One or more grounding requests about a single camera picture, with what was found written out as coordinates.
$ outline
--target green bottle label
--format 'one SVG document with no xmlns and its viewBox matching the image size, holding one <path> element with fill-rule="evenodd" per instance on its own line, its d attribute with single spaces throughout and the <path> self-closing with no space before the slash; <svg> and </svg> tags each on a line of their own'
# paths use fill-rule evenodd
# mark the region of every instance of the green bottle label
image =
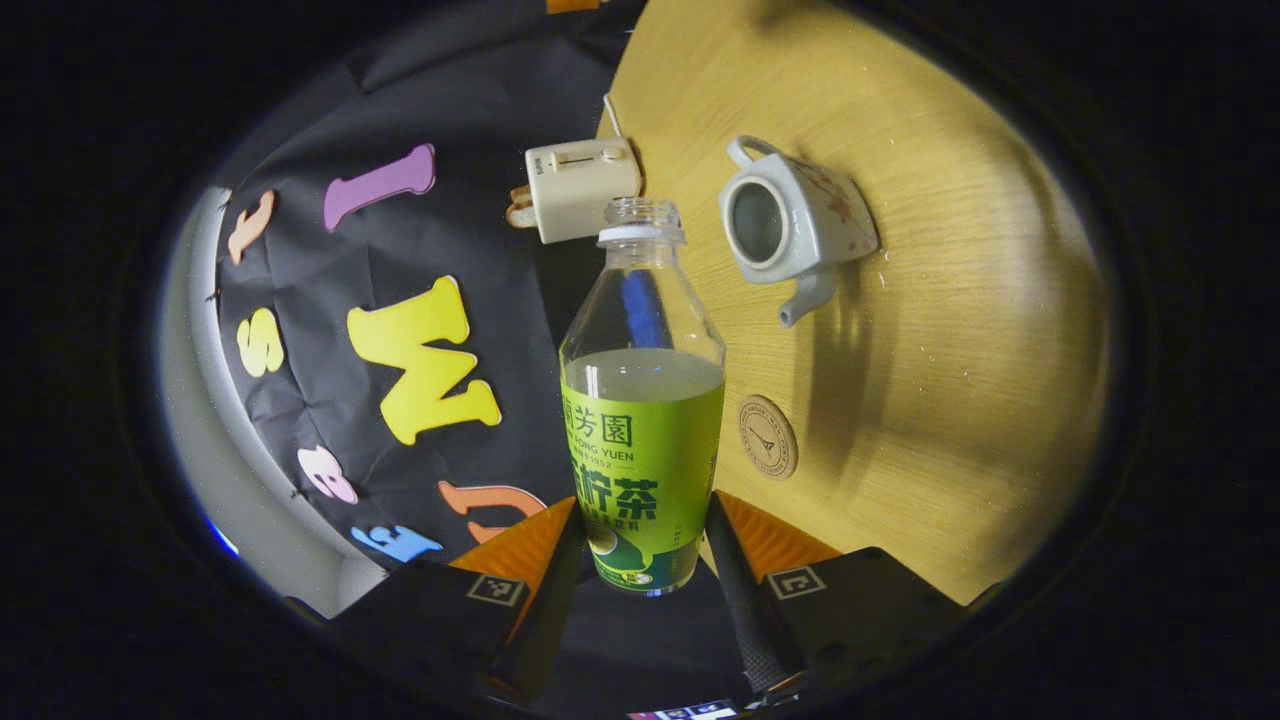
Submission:
<svg viewBox="0 0 1280 720">
<path fill-rule="evenodd" d="M 675 402 L 588 397 L 561 382 L 577 502 L 607 582 L 652 592 L 698 564 L 719 445 L 723 383 Z"/>
</svg>

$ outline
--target clear plastic bottle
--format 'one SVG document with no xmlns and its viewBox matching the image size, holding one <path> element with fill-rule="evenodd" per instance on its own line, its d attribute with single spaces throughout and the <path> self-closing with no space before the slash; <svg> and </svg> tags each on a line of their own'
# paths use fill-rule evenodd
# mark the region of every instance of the clear plastic bottle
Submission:
<svg viewBox="0 0 1280 720">
<path fill-rule="evenodd" d="M 564 427 L 600 578 L 659 596 L 698 564 L 724 343 L 676 261 L 675 205 L 618 197 L 605 219 L 604 270 L 561 346 Z"/>
</svg>

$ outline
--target foam letter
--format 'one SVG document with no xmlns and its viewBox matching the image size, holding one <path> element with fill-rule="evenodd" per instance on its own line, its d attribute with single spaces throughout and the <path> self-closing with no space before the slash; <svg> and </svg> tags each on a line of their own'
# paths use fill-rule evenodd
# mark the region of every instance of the foam letter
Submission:
<svg viewBox="0 0 1280 720">
<path fill-rule="evenodd" d="M 360 528 L 351 529 L 351 537 L 369 547 L 390 555 L 401 562 L 408 562 L 428 550 L 444 550 L 444 546 L 402 525 L 396 525 L 396 537 L 387 528 L 371 528 L 366 536 Z"/>
<path fill-rule="evenodd" d="M 343 477 L 342 465 L 328 448 L 324 446 L 316 446 L 315 450 L 298 448 L 298 465 L 302 465 L 302 471 L 320 488 L 320 492 L 351 505 L 356 503 L 356 488 Z"/>
<path fill-rule="evenodd" d="M 349 181 L 335 179 L 324 193 L 324 227 L 333 232 L 338 223 L 361 208 L 401 192 L 422 195 L 435 184 L 435 147 L 419 145 L 389 165 Z"/>
<path fill-rule="evenodd" d="M 250 215 L 248 210 L 241 210 L 241 217 L 236 218 L 236 229 L 227 238 L 227 251 L 230 254 L 233 264 L 239 265 L 244 249 L 266 231 L 266 223 L 271 219 L 274 209 L 275 191 L 269 190 L 259 199 L 257 213 Z"/>
<path fill-rule="evenodd" d="M 457 488 L 445 480 L 440 480 L 435 487 L 440 491 L 449 509 L 458 515 L 466 515 L 472 507 L 515 507 L 524 512 L 525 518 L 547 510 L 547 503 L 538 500 L 532 493 L 511 486 Z M 480 523 L 467 523 L 467 529 L 471 530 L 471 537 L 477 543 L 484 544 L 507 528 L 486 528 Z"/>
<path fill-rule="evenodd" d="M 266 307 L 259 307 L 248 319 L 241 320 L 236 329 L 236 345 L 241 348 L 244 372 L 255 378 L 279 370 L 284 363 L 280 328 Z"/>
<path fill-rule="evenodd" d="M 417 297 L 380 310 L 353 307 L 347 313 L 347 333 L 356 355 L 404 370 L 379 406 L 387 427 L 402 443 L 413 445 L 417 433 L 443 425 L 502 421 L 493 388 L 484 380 L 471 380 L 466 392 L 444 397 L 475 369 L 475 355 L 424 347 L 438 340 L 457 345 L 471 334 L 462 293 L 452 275 Z"/>
</svg>

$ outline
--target yellow letter w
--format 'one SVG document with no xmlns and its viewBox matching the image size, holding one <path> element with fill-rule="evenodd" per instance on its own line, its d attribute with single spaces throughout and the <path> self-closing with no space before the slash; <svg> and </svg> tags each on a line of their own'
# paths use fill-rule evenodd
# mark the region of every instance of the yellow letter w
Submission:
<svg viewBox="0 0 1280 720">
<path fill-rule="evenodd" d="M 380 406 L 383 420 L 402 443 L 413 445 L 417 433 L 454 423 L 502 421 L 493 389 L 484 380 L 471 380 L 466 392 L 444 397 L 475 369 L 475 355 L 425 346 L 438 340 L 458 345 L 471 334 L 453 275 L 440 278 L 422 295 L 380 310 L 352 307 L 347 333 L 356 355 L 404 370 Z"/>
</svg>

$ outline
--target white wall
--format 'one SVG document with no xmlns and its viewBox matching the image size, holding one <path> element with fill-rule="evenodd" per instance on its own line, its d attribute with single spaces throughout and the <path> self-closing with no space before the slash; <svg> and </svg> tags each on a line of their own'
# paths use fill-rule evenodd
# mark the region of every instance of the white wall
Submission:
<svg viewBox="0 0 1280 720">
<path fill-rule="evenodd" d="M 384 577 L 306 501 L 261 445 L 218 333 L 214 256 L 229 191 L 207 190 L 183 223 L 161 296 L 160 382 L 191 486 L 210 520 L 282 596 L 332 618 Z"/>
</svg>

